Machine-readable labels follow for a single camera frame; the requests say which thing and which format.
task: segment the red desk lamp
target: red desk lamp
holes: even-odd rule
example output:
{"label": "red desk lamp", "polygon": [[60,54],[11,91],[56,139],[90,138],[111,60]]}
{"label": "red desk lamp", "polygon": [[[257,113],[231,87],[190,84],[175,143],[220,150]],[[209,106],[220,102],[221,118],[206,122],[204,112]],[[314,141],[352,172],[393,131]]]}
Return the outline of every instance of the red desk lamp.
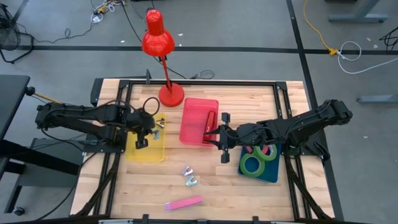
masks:
{"label": "red desk lamp", "polygon": [[166,55],[174,50],[174,40],[163,27],[163,16],[158,10],[149,10],[146,16],[148,30],[142,40],[142,50],[154,57],[159,57],[166,75],[166,85],[159,90],[159,100],[165,106],[177,106],[184,99],[184,90],[170,81],[167,73]]}

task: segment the green tape roll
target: green tape roll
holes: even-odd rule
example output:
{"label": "green tape roll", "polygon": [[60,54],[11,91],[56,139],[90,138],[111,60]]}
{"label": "green tape roll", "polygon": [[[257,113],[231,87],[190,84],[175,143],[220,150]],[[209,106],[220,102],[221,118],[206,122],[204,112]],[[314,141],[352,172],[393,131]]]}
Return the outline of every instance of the green tape roll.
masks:
{"label": "green tape roll", "polygon": [[[255,158],[259,163],[259,168],[254,172],[249,172],[246,169],[245,163],[249,158]],[[239,168],[241,169],[242,173],[248,177],[258,177],[264,172],[266,165],[264,162],[260,161],[254,154],[246,153],[245,155],[242,156]]]}
{"label": "green tape roll", "polygon": [[261,161],[264,161],[264,162],[273,161],[276,158],[276,155],[278,153],[276,145],[268,146],[268,151],[269,151],[269,155],[266,155],[266,154],[262,153],[259,146],[254,146],[253,154],[256,155],[256,157],[259,158]]}

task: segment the yellow tray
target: yellow tray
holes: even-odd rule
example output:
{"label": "yellow tray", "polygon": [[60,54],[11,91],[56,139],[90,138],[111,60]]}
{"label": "yellow tray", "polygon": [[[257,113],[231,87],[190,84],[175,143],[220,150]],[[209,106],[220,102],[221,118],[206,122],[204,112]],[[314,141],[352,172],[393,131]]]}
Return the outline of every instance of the yellow tray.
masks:
{"label": "yellow tray", "polygon": [[[166,120],[166,115],[164,113],[157,113],[154,116],[155,121],[162,118]],[[134,162],[162,162],[164,160],[165,128],[166,122],[164,123],[163,129],[156,125],[154,129],[159,130],[159,139],[155,140],[155,136],[153,134],[147,135],[146,139],[148,139],[148,147],[143,149],[136,149],[137,135],[128,133],[126,159]]]}

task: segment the pink container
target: pink container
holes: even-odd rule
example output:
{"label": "pink container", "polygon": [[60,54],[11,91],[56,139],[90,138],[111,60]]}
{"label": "pink container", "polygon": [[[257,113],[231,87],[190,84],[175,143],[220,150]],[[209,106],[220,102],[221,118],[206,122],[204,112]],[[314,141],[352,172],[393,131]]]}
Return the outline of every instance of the pink container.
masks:
{"label": "pink container", "polygon": [[[213,146],[203,142],[203,133],[209,116],[209,112],[215,112],[213,129],[217,128],[218,120],[218,101],[199,98],[186,98],[182,114],[180,141],[193,146]],[[211,135],[210,139],[216,140],[216,135]]]}

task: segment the pink eraser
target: pink eraser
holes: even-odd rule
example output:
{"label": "pink eraser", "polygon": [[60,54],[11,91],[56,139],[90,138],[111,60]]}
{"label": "pink eraser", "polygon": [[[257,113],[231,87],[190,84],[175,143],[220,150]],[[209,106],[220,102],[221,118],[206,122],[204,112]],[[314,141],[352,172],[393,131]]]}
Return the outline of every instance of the pink eraser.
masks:
{"label": "pink eraser", "polygon": [[187,207],[187,206],[191,206],[191,205],[196,205],[200,202],[203,201],[203,197],[202,196],[196,196],[196,197],[192,197],[192,198],[186,198],[186,199],[182,199],[182,200],[178,200],[175,202],[169,202],[165,204],[165,208],[166,208],[166,212],[172,211],[172,210],[176,210],[179,208],[183,208],[183,207]]}

